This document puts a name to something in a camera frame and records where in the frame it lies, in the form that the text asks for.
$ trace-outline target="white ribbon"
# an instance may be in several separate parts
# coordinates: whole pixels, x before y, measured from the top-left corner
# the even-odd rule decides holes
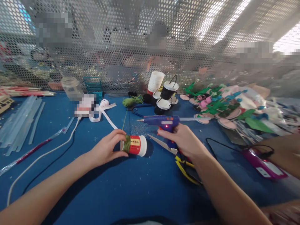
[[[96,122],[99,122],[100,119],[101,119],[101,115],[103,113],[103,115],[105,116],[105,118],[107,119],[107,121],[109,122],[109,124],[114,128],[114,129],[117,129],[116,125],[114,125],[114,123],[111,121],[111,119],[108,117],[108,115],[106,114],[106,112],[104,110],[106,109],[110,109],[110,108],[113,108],[115,107],[116,104],[113,103],[113,104],[109,104],[108,100],[106,99],[103,99],[101,102],[100,102],[100,105],[97,105],[96,108],[94,109],[94,111],[98,111],[99,112],[99,117],[98,118],[94,118],[92,116],[89,117],[90,121],[93,122],[93,123],[96,123]]]

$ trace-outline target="glass jar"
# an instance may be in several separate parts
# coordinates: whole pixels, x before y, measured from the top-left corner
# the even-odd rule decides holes
[[[76,98],[78,95],[83,94],[81,84],[75,77],[63,77],[61,82],[69,98]]]

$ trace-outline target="stack of paper cups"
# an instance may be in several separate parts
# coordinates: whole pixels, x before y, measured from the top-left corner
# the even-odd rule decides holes
[[[150,81],[148,84],[148,91],[147,93],[153,95],[153,93],[160,88],[162,85],[163,79],[165,74],[158,71],[153,71],[150,77]]]

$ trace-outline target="hot glue gun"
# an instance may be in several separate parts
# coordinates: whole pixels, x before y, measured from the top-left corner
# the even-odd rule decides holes
[[[192,117],[192,118],[179,118],[179,116],[144,116],[143,119],[137,120],[149,125],[159,126],[162,130],[173,133],[174,127],[177,127],[180,121],[192,120],[210,120],[210,117]],[[168,140],[167,145],[169,148],[177,149],[177,144]]]

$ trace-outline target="hand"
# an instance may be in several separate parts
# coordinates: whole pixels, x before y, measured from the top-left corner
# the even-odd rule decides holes
[[[159,135],[176,142],[180,151],[191,160],[196,157],[210,156],[209,151],[186,125],[179,124],[174,128],[175,133],[158,130]]]
[[[94,167],[101,166],[122,156],[128,157],[126,152],[113,152],[115,145],[119,141],[126,141],[125,135],[125,131],[116,129],[109,135],[102,138],[101,141],[99,141],[98,144],[96,144],[95,147],[87,153]]]

